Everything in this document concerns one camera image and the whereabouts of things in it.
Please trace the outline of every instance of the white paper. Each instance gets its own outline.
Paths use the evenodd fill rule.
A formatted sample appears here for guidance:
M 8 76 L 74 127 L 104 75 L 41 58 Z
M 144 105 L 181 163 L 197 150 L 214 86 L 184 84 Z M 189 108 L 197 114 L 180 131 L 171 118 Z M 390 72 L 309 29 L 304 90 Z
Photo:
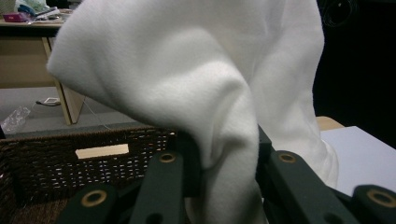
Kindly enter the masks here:
M 352 126 L 321 132 L 339 160 L 337 190 L 351 196 L 359 185 L 377 185 L 396 192 L 396 150 Z

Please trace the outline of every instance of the desk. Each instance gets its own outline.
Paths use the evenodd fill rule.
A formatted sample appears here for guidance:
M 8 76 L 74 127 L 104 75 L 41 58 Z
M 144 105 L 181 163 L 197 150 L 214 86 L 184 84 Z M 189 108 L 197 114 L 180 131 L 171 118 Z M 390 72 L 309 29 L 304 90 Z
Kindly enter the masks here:
M 68 89 L 46 69 L 61 26 L 0 20 L 0 89 L 55 87 L 66 124 L 70 125 L 77 123 L 85 96 Z

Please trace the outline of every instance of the cloth fold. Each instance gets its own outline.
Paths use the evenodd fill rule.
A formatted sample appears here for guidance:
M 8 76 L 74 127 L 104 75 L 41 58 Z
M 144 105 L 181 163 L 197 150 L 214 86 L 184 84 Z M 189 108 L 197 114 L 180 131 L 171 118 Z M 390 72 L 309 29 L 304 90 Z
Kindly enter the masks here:
M 84 0 L 56 36 L 48 69 L 67 87 L 200 148 L 192 223 L 263 223 L 255 181 L 260 124 L 335 185 L 312 85 L 323 48 L 310 1 Z

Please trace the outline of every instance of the white cloth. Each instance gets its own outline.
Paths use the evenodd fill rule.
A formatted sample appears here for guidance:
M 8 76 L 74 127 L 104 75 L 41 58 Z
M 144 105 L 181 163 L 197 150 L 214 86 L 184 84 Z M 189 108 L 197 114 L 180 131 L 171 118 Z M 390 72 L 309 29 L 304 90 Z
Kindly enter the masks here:
M 84 0 L 48 69 L 133 119 L 195 138 L 204 178 L 187 200 L 193 223 L 263 223 L 257 123 L 275 149 L 335 185 L 312 99 L 322 47 L 314 0 Z

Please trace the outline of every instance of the purple box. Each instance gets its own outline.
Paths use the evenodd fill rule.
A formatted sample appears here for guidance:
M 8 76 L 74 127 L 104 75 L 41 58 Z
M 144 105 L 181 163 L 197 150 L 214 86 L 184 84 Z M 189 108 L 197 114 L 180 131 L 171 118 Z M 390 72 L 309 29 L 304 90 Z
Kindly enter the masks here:
M 22 21 L 28 21 L 29 16 L 24 13 L 24 12 L 9 12 L 6 14 L 3 14 L 4 21 L 7 22 L 22 22 Z

